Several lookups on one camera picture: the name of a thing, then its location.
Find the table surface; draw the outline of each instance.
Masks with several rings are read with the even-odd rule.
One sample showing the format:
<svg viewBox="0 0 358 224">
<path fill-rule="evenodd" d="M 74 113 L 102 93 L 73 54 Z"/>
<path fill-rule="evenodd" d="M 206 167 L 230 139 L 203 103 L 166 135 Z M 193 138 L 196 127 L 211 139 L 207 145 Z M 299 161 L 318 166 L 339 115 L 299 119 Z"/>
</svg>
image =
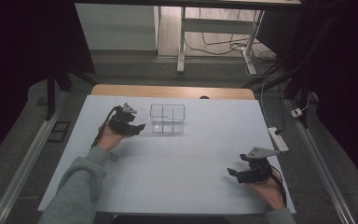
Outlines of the table surface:
<svg viewBox="0 0 358 224">
<path fill-rule="evenodd" d="M 198 99 L 205 94 L 213 99 Z M 221 216 L 264 214 L 269 210 L 252 189 L 238 184 L 227 173 L 228 167 L 249 169 L 241 161 L 241 153 L 255 146 L 273 149 L 251 91 L 113 85 L 96 86 L 87 98 L 39 210 L 44 210 L 54 197 L 72 160 L 87 155 L 90 149 L 84 146 L 90 145 L 112 106 L 124 103 L 138 110 L 133 124 L 146 126 L 139 136 L 126 139 L 115 149 L 118 161 L 106 164 L 107 176 L 97 211 Z M 149 117 L 152 104 L 185 105 L 185 131 L 153 133 Z M 268 160 L 281 170 L 275 156 Z M 290 194 L 288 207 L 295 212 Z"/>
</svg>

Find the black curtain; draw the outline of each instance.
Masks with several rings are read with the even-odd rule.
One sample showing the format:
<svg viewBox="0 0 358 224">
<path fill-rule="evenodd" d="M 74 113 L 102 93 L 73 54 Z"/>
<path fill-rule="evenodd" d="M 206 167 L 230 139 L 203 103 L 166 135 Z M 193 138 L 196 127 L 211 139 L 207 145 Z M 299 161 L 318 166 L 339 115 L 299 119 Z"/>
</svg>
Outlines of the black curtain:
<svg viewBox="0 0 358 224">
<path fill-rule="evenodd" d="M 312 60 L 320 121 L 358 168 L 358 1 L 348 1 Z"/>
<path fill-rule="evenodd" d="M 27 102 L 30 86 L 65 63 L 95 73 L 71 1 L 0 1 L 0 143 Z"/>
</svg>

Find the gray sleeve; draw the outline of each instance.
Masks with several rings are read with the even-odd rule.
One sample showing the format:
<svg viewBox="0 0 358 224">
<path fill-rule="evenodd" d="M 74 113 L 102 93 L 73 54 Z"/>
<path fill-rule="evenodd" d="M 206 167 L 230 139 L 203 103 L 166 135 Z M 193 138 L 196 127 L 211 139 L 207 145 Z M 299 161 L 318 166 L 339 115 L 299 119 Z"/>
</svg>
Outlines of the gray sleeve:
<svg viewBox="0 0 358 224">
<path fill-rule="evenodd" d="M 92 223 L 109 155 L 94 147 L 85 158 L 76 158 L 38 223 Z"/>
<path fill-rule="evenodd" d="M 268 212 L 266 218 L 270 224 L 296 224 L 288 208 Z"/>
</svg>

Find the white wall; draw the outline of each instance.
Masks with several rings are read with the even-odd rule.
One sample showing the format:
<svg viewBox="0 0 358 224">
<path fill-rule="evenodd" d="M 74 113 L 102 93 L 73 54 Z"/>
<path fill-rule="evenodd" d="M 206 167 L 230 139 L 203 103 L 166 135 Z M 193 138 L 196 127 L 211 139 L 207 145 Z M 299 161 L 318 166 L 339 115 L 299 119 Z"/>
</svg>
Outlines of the white wall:
<svg viewBox="0 0 358 224">
<path fill-rule="evenodd" d="M 155 7 L 76 4 L 89 49 L 156 50 Z"/>
</svg>

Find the transparent container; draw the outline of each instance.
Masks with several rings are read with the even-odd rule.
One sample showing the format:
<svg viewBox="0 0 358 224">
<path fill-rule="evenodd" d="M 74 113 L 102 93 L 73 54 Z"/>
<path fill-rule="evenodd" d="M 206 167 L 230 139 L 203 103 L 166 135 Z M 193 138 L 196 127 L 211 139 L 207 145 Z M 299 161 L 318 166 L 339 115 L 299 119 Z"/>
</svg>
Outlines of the transparent container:
<svg viewBox="0 0 358 224">
<path fill-rule="evenodd" d="M 185 122 L 184 105 L 151 105 L 153 133 L 182 133 Z"/>
</svg>

